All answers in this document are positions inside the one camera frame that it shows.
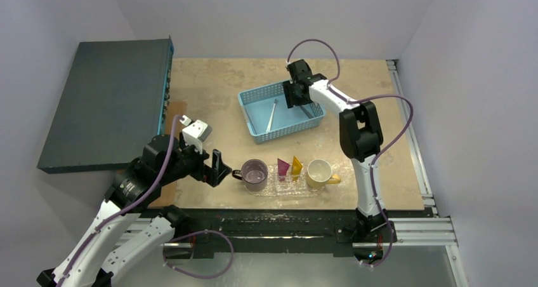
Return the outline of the grey toothbrush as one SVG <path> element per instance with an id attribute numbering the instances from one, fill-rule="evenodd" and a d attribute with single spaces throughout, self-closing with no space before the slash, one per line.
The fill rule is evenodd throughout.
<path id="1" fill-rule="evenodd" d="M 300 105 L 299 108 L 303 111 L 308 119 L 313 119 L 314 115 L 303 105 Z"/>

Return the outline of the purple translucent mug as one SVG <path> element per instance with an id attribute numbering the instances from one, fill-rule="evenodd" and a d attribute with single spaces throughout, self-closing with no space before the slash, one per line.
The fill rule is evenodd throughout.
<path id="1" fill-rule="evenodd" d="M 259 192 L 266 187 L 268 166 L 259 159 L 250 159 L 241 169 L 233 170 L 232 176 L 242 181 L 248 191 Z"/>

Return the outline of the light blue perforated basket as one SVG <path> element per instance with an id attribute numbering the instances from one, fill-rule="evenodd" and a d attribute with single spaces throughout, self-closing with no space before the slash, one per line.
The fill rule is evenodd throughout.
<path id="1" fill-rule="evenodd" d="M 266 126 L 275 99 L 278 100 L 278 104 L 272 129 L 267 133 Z M 288 109 L 282 82 L 241 91 L 238 93 L 238 100 L 247 128 L 256 144 L 315 128 L 326 115 L 326 110 L 318 103 L 304 105 L 314 115 L 313 119 L 308 119 L 299 107 Z"/>

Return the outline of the pink toothpaste tube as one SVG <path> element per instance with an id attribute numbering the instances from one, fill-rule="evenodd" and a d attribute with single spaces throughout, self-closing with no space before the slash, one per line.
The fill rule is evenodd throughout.
<path id="1" fill-rule="evenodd" d="M 291 164 L 280 158 L 277 159 L 277 177 L 279 182 L 284 182 L 287 178 Z"/>

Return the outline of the yellow toothpaste tube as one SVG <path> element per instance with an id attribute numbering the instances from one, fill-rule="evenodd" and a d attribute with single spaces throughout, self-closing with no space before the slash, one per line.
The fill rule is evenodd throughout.
<path id="1" fill-rule="evenodd" d="M 291 180 L 293 182 L 296 182 L 299 179 L 302 169 L 303 169 L 302 162 L 296 156 L 294 156 L 292 159 L 291 173 L 290 173 Z"/>

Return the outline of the clear textured oval tray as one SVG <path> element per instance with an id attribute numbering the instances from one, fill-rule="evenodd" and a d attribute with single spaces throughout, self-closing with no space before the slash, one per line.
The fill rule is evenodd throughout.
<path id="1" fill-rule="evenodd" d="M 325 187 L 313 188 L 306 182 L 306 170 L 299 175 L 290 175 L 290 170 L 283 181 L 279 180 L 277 164 L 268 166 L 266 183 L 262 186 L 245 186 L 248 193 L 258 197 L 316 197 L 325 191 Z"/>

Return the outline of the yellow mug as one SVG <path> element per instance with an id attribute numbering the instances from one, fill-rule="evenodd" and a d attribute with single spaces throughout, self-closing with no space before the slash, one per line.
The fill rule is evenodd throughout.
<path id="1" fill-rule="evenodd" d="M 340 184 L 341 177 L 333 173 L 331 165 L 323 159 L 310 161 L 306 168 L 306 184 L 313 189 Z"/>

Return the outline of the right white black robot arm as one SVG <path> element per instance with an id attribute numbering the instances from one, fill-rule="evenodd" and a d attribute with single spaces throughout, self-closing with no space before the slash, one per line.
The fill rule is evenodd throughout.
<path id="1" fill-rule="evenodd" d="M 290 80 L 283 83 L 283 89 L 289 108 L 317 103 L 338 118 L 339 144 L 351 160 L 358 190 L 355 231 L 363 240 L 374 239 L 388 220 L 376 164 L 384 141 L 376 106 L 333 87 L 324 75 L 314 74 L 304 60 L 291 62 L 286 69 Z"/>

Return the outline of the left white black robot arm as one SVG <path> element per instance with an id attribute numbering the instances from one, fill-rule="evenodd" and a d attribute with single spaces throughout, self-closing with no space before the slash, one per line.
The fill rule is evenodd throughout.
<path id="1" fill-rule="evenodd" d="M 219 185 L 232 169 L 221 159 L 198 152 L 183 138 L 157 135 L 127 170 L 115 176 L 97 216 L 72 253 L 57 267 L 42 271 L 40 286 L 114 286 L 151 251 L 172 240 L 195 245 L 198 232 L 175 205 L 160 210 L 143 230 L 121 246 L 119 238 L 161 195 L 163 185 L 185 177 Z"/>

